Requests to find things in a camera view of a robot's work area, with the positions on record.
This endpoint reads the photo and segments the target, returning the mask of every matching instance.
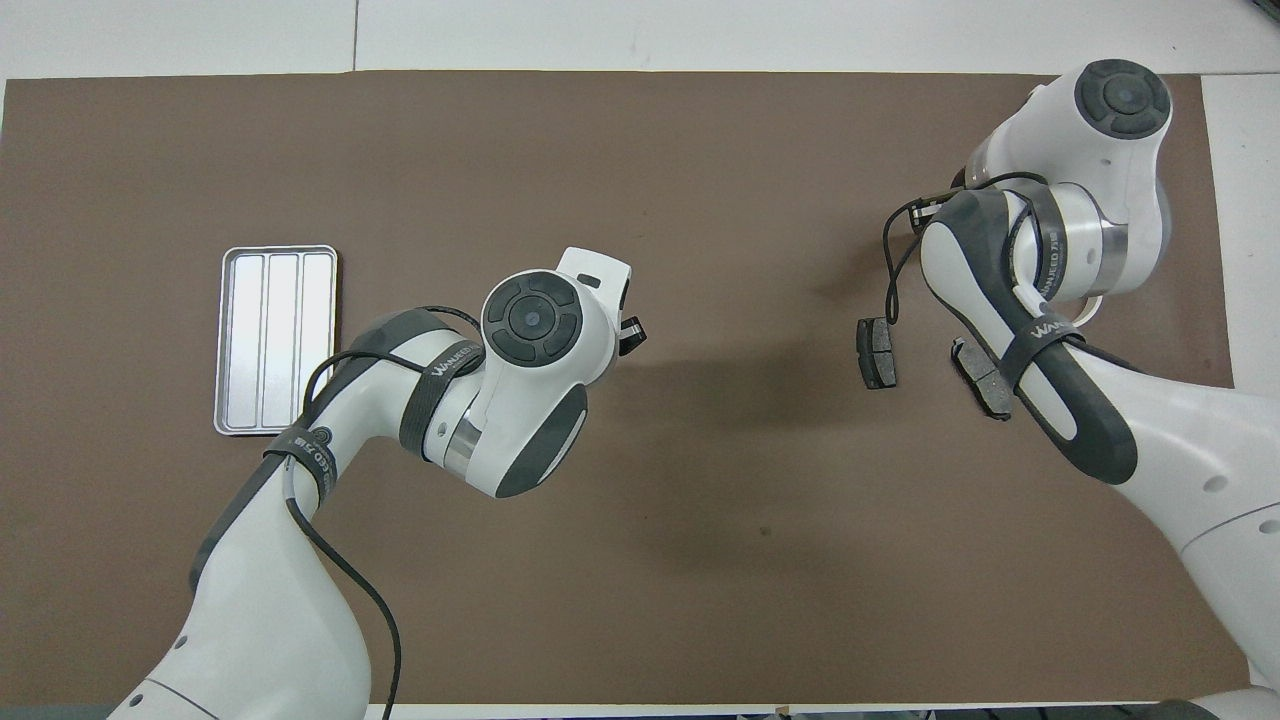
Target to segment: white table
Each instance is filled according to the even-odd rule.
[[[1280,23],[1248,0],[0,0],[0,79],[371,69],[1059,74],[1115,56],[1206,76],[1235,384],[1280,397],[1280,323],[1268,311],[1280,304],[1280,205],[1267,193],[1280,187]],[[1194,240],[1175,229],[1175,242]],[[396,717],[774,710],[399,706]],[[380,712],[370,706],[367,717]]]

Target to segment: brown surface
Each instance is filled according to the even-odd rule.
[[[918,265],[868,392],[879,225],[1033,79],[361,73],[13,81],[0,147],[0,703],[115,702],[261,438],[211,425],[219,261],[328,242],[346,340],[479,310],[576,243],[650,334],[545,488],[497,502],[378,441],[317,523],[396,609],[407,702],[1197,696],[1242,656],[1158,533],[1018,409],[983,419]],[[1175,242],[1091,340],[1229,384],[1196,78]],[[343,582],[344,591],[351,591]],[[375,696],[389,667],[376,612]]]

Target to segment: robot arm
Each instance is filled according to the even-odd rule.
[[[1024,172],[1046,184],[959,192],[924,231],[922,268],[1057,448],[1160,527],[1254,682],[1277,688],[1280,402],[1126,369],[1048,306],[1133,290],[1155,269],[1169,234],[1155,158],[1170,113],[1160,78],[1124,60],[1038,88],[979,146],[968,179]],[[1280,716],[1270,689],[1197,706]]]
[[[630,275],[571,247],[507,278],[483,351],[425,309],[361,334],[215,523],[177,642],[111,717],[364,717],[364,638],[285,501],[310,520],[376,436],[494,497],[536,487],[582,427],[585,386],[644,340],[620,319]]]

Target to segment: circular button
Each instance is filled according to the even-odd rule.
[[[556,325],[556,309],[550,302],[535,295],[525,296],[511,306],[507,318],[511,331],[525,340],[547,337]]]
[[[1151,88],[1137,76],[1115,76],[1102,88],[1102,99],[1116,113],[1135,115],[1151,106]]]

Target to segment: silver tray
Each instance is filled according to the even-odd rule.
[[[225,436],[261,436],[293,423],[307,378],[333,355],[337,309],[333,247],[228,250],[218,313],[214,428]]]

